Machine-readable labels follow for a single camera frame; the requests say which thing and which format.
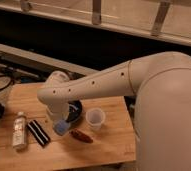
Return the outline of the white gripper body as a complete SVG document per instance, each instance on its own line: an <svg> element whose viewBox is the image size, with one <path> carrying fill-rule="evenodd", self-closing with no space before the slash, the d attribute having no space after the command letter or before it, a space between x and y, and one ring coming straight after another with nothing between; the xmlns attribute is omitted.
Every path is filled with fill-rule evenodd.
<svg viewBox="0 0 191 171"><path fill-rule="evenodd" d="M47 115L53 123L66 120L69 116L69 104L58 104L47 106Z"/></svg>

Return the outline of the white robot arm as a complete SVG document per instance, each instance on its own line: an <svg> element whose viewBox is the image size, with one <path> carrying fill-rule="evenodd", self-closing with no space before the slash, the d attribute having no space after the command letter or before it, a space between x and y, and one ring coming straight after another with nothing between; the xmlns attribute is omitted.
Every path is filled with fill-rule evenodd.
<svg viewBox="0 0 191 171"><path fill-rule="evenodd" d="M191 171L191 56L157 53L77 80L55 71L38 90L53 118L70 101L111 96L136 98L138 171Z"/></svg>

